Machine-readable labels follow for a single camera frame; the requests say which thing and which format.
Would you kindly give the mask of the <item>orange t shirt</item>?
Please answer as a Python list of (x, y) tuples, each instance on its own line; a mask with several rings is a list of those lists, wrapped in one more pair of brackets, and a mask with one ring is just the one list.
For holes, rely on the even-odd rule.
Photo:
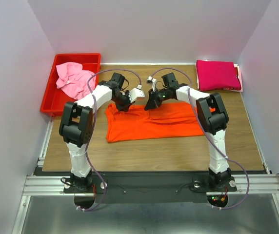
[(114, 104), (109, 104), (105, 114), (109, 143), (203, 135), (190, 104), (186, 102), (166, 103), (148, 111), (143, 105), (133, 105), (127, 112), (120, 112)]

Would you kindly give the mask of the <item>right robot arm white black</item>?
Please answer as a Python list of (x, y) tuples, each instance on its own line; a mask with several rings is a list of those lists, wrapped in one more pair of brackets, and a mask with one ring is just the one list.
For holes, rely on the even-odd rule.
[(225, 149), (225, 133), (229, 116), (221, 95), (208, 94), (179, 83), (174, 73), (162, 76), (164, 88), (156, 87), (157, 80), (149, 76), (147, 83), (152, 86), (148, 91), (149, 98), (145, 110), (159, 108), (163, 101), (175, 99), (189, 103), (197, 117), (201, 130), (204, 132), (209, 146), (209, 177), (208, 185), (219, 190), (231, 179), (231, 170), (227, 162)]

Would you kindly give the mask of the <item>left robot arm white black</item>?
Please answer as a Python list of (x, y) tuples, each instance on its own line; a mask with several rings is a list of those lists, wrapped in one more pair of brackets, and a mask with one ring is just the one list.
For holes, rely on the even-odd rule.
[(123, 91), (127, 79), (119, 73), (113, 73), (109, 81), (101, 81), (93, 90), (77, 102), (67, 102), (64, 106), (59, 134), (69, 150), (71, 173), (64, 185), (81, 192), (92, 187), (92, 167), (87, 159), (87, 148), (94, 131), (97, 110), (104, 103), (113, 101), (118, 111), (128, 111), (133, 104), (129, 91)]

